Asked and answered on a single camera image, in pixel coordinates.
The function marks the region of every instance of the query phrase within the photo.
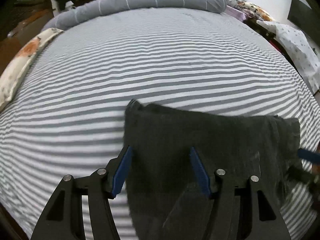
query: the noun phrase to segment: bed sheet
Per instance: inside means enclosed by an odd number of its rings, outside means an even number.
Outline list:
[[[320,107],[302,78],[237,19],[186,8],[97,17],[44,49],[0,115],[0,202],[29,237],[65,174],[90,175],[118,155],[132,98],[212,114],[296,117],[301,147],[315,150],[320,140]],[[110,205],[121,239],[137,239],[125,189]],[[298,184],[281,209],[293,240],[314,221],[310,206]],[[93,239],[85,198],[83,207]]]

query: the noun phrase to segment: metal screw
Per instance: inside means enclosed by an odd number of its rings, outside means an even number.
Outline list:
[[[258,182],[259,181],[259,178],[257,177],[257,176],[251,176],[251,180],[253,181],[253,182]]]
[[[103,175],[103,174],[105,174],[107,171],[106,171],[106,169],[98,169],[98,171],[97,171],[97,173],[99,174],[99,175]]]
[[[223,169],[218,169],[218,170],[217,170],[217,174],[218,174],[218,175],[224,175],[224,174],[226,174],[226,171],[223,170]]]
[[[71,175],[68,174],[68,175],[64,176],[64,177],[63,177],[63,180],[64,180],[64,181],[69,181],[69,180],[71,180]]]

